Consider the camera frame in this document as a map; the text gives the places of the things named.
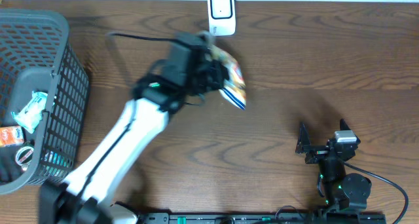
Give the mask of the yellow snack bag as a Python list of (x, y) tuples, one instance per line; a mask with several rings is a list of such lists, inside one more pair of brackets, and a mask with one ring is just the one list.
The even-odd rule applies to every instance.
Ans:
[(210, 50), (212, 59), (219, 61), (227, 70), (228, 78), (223, 81), (223, 87), (219, 89), (220, 94), (232, 105), (245, 110), (246, 84), (239, 63), (227, 51), (215, 45), (212, 45)]

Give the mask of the orange tissue pack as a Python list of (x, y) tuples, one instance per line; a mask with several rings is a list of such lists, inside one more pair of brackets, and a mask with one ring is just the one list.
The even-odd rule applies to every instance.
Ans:
[(1, 127), (0, 133), (1, 147), (18, 146), (25, 142), (21, 126)]

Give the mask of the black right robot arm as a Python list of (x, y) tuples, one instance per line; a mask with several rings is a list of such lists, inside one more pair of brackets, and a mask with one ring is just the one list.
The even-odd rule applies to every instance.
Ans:
[(340, 129), (325, 145), (312, 145), (305, 125), (299, 126), (295, 152), (305, 155), (306, 164), (319, 166), (319, 193), (331, 211), (360, 212), (367, 207), (372, 187), (370, 179), (357, 173), (348, 174), (344, 164), (355, 156), (360, 142), (343, 119)]

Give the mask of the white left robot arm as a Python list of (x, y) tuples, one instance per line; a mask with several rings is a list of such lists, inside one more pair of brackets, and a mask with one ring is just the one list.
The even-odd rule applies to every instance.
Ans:
[(169, 56), (157, 60), (132, 89), (118, 121), (96, 150), (60, 183), (39, 193), (39, 223), (137, 223), (138, 214), (112, 204), (119, 184), (188, 96), (202, 98), (223, 87), (228, 74), (211, 50), (208, 31), (178, 33)]

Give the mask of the mint green wipes pack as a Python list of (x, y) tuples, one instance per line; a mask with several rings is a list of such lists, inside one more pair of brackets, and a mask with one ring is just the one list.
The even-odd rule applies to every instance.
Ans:
[(19, 126), (26, 129), (30, 134), (33, 134), (43, 118), (47, 97), (48, 94), (45, 92), (33, 91), (31, 93), (31, 100), (19, 113), (12, 112), (12, 118)]

